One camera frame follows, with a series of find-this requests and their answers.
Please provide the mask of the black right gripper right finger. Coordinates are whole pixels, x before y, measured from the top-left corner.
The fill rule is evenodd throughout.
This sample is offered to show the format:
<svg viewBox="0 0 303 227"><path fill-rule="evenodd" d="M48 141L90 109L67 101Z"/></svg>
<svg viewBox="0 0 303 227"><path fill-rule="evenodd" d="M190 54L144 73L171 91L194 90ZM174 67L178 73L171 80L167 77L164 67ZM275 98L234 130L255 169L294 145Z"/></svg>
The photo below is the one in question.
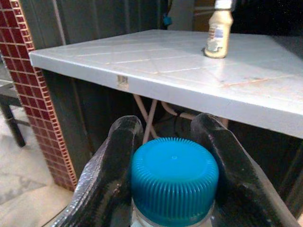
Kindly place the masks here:
<svg viewBox="0 0 303 227"><path fill-rule="evenodd" d="M201 113L191 121L190 131L219 168L213 227L299 226L261 167L219 120Z"/></svg>

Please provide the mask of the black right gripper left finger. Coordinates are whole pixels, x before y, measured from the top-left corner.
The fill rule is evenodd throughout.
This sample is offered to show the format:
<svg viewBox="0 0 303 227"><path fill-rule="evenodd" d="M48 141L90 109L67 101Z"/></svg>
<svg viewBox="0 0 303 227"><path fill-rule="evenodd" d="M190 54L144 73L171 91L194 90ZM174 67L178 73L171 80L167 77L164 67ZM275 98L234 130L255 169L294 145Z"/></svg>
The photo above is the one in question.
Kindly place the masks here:
<svg viewBox="0 0 303 227"><path fill-rule="evenodd" d="M71 202L53 227L128 227L131 224L131 161L142 145L137 116L118 118L85 165Z"/></svg>

